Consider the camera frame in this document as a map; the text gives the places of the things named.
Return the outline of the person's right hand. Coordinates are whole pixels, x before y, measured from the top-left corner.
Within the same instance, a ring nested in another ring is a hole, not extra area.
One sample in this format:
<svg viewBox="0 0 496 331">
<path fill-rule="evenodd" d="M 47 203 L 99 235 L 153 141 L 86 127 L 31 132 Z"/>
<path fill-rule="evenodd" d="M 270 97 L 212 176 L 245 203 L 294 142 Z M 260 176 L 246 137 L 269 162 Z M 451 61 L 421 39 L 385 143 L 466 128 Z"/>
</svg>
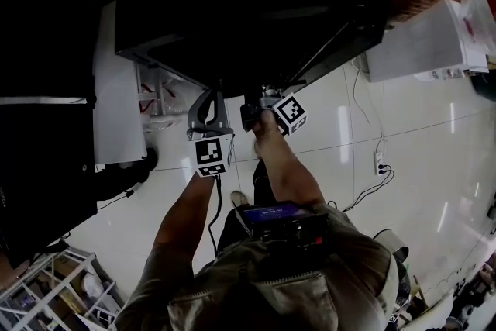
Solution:
<svg viewBox="0 0 496 331">
<path fill-rule="evenodd" d="M 253 133 L 258 157 L 262 159 L 285 157 L 291 152 L 271 110 L 266 109 L 261 112 L 260 118 L 253 127 Z"/>
</svg>

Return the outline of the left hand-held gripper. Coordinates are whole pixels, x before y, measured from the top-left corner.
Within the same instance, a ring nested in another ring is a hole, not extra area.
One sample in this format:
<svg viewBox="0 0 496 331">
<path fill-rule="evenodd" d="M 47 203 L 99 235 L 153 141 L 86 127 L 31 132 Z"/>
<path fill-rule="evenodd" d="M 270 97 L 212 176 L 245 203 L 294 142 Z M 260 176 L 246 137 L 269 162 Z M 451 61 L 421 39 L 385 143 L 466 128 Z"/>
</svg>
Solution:
<svg viewBox="0 0 496 331">
<path fill-rule="evenodd" d="M 197 174 L 216 177 L 230 169 L 233 159 L 233 129 L 221 91 L 214 92 L 214 124 L 206 125 L 212 103 L 212 89 L 204 91 L 188 112 L 188 148 Z"/>
</svg>

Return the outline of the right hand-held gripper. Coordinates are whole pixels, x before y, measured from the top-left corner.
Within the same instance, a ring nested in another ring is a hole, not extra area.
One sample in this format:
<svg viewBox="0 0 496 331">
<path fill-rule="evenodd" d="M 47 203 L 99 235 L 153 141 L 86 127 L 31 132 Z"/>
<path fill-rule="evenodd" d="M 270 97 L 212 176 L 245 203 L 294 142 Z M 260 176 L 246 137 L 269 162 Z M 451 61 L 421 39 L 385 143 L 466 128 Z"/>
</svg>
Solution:
<svg viewBox="0 0 496 331">
<path fill-rule="evenodd" d="M 249 132 L 259 120 L 263 110 L 271 110 L 283 136 L 296 133 L 308 121 L 307 112 L 294 93 L 283 96 L 276 91 L 255 100 L 245 98 L 240 107 L 243 129 Z"/>
</svg>

